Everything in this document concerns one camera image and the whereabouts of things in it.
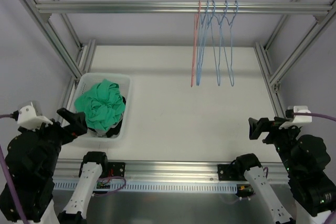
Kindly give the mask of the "green tank top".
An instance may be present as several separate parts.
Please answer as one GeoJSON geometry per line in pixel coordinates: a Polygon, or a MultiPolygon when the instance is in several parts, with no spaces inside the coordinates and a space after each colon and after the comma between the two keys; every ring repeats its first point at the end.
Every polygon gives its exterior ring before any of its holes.
{"type": "Polygon", "coordinates": [[[119,85],[104,79],[94,84],[74,102],[77,112],[83,112],[86,124],[94,130],[108,131],[119,123],[125,112],[125,103],[119,85]]]}

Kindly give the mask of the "black tank top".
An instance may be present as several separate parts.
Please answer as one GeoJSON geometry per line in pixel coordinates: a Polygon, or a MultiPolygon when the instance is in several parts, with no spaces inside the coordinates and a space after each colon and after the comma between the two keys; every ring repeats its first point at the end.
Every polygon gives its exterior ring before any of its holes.
{"type": "Polygon", "coordinates": [[[92,132],[95,132],[97,137],[106,137],[106,138],[117,137],[120,134],[120,130],[121,130],[122,122],[123,122],[123,115],[124,115],[124,112],[121,114],[120,121],[114,124],[113,126],[111,126],[107,131],[96,130],[90,127],[88,129],[91,130],[92,132]]]}

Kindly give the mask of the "pink hanger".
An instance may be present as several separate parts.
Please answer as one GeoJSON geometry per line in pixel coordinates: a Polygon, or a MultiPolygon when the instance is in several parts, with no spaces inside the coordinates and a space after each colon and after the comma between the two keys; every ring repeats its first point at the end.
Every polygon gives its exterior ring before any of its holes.
{"type": "Polygon", "coordinates": [[[194,31],[193,31],[193,53],[192,53],[192,68],[191,68],[191,88],[194,86],[195,66],[196,66],[196,45],[198,37],[198,23],[201,10],[201,1],[198,1],[197,13],[194,15],[194,31]]]}

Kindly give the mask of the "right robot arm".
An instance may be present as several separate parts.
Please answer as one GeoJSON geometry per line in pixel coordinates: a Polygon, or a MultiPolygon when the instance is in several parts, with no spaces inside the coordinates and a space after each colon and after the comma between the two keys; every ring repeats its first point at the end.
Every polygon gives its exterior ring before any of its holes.
{"type": "Polygon", "coordinates": [[[324,169],[331,161],[320,137],[300,135],[300,126],[288,119],[249,118],[249,139],[266,132],[265,144],[275,147],[288,174],[296,204],[296,217],[283,207],[269,184],[263,166],[253,153],[236,157],[235,176],[247,180],[268,210],[271,223],[331,223],[335,217],[335,184],[324,169]]]}

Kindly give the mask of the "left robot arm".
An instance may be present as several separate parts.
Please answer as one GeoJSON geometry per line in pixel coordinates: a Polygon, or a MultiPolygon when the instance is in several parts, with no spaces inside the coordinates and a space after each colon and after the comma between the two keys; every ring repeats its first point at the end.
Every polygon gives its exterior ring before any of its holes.
{"type": "Polygon", "coordinates": [[[83,112],[61,108],[57,113],[68,121],[67,126],[38,115],[31,105],[9,115],[18,123],[20,134],[10,141],[7,155],[1,155],[6,178],[1,212],[12,223],[87,223],[94,185],[108,174],[106,153],[88,152],[71,199],[59,214],[55,212],[53,176],[61,148],[88,129],[83,112]]]}

